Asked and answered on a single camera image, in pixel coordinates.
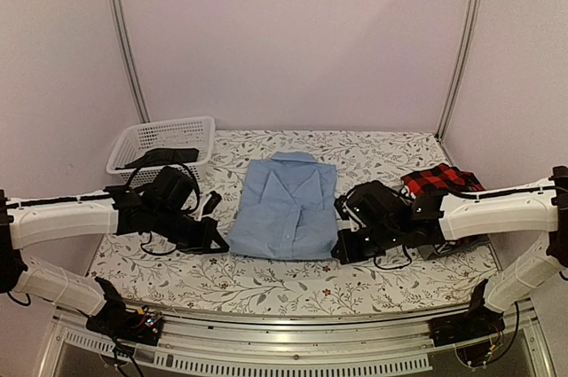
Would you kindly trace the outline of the light blue long sleeve shirt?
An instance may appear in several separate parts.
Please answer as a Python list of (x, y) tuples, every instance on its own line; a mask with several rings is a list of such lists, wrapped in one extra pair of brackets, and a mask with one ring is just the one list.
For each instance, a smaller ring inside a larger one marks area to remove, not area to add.
[(308, 153), (252, 160), (226, 241), (230, 252), (281, 261), (326, 260), (337, 241), (334, 164)]

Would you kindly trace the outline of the red black plaid shirt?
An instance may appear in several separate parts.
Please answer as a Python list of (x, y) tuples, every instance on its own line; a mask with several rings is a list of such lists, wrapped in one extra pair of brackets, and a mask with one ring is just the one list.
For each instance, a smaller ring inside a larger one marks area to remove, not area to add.
[[(416, 198), (436, 191), (480, 192), (484, 187), (476, 176), (457, 167), (440, 163), (431, 169), (416, 170), (400, 178), (402, 188), (399, 190), (408, 198)], [(445, 241), (434, 245), (436, 255), (449, 255), (460, 248), (467, 248), (485, 241), (485, 235), (470, 236), (456, 241)]]

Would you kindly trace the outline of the grey shirt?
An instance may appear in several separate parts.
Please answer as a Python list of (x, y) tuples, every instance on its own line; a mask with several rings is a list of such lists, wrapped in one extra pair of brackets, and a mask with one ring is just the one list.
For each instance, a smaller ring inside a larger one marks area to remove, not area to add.
[(436, 249), (433, 246), (420, 246), (417, 249), (418, 254), (424, 261), (435, 260), (440, 257), (447, 256), (451, 253), (449, 249)]

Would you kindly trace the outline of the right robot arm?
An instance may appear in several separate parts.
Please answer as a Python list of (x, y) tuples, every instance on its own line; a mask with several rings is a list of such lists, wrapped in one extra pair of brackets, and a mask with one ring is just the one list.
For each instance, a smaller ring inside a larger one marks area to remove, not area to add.
[(435, 246), (471, 236), (538, 232), (540, 237), (505, 271), (479, 283), (459, 319), (465, 337), (477, 338), (514, 302), (567, 268), (567, 168), (512, 188), (438, 191), (410, 199), (372, 181), (335, 201), (351, 229), (341, 230), (332, 256), (342, 264), (375, 259), (394, 247)]

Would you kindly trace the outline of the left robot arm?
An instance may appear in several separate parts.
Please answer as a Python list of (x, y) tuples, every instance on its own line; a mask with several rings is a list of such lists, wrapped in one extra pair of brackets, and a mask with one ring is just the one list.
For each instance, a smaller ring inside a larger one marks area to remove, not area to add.
[(129, 311), (113, 284), (79, 276), (24, 254), (26, 247), (87, 235), (148, 233), (163, 236), (177, 251), (225, 253), (229, 246), (217, 221), (194, 213), (185, 203), (201, 194), (193, 172), (184, 164), (164, 166), (150, 183), (111, 185), (90, 194), (39, 200), (1, 198), (1, 292), (36, 296), (75, 309), (113, 336), (132, 327)]

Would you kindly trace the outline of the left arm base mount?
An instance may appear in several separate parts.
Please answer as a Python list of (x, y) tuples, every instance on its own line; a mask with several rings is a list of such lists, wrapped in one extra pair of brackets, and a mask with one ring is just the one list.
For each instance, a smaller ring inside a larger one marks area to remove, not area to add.
[(110, 281), (100, 277), (95, 281), (102, 288), (106, 302), (96, 315), (87, 317), (86, 328), (110, 339), (157, 346), (164, 325), (162, 313), (150, 310), (147, 305), (128, 309)]

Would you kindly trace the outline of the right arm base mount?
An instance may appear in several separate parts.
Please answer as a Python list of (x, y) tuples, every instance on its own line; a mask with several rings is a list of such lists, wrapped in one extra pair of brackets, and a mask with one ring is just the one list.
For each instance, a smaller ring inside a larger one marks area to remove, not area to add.
[(485, 306), (485, 286), (482, 280), (473, 290), (465, 312), (433, 318), (428, 321), (430, 338), (436, 347), (485, 338), (483, 342), (458, 348), (458, 359), (466, 366), (489, 365), (505, 329), (502, 312)]

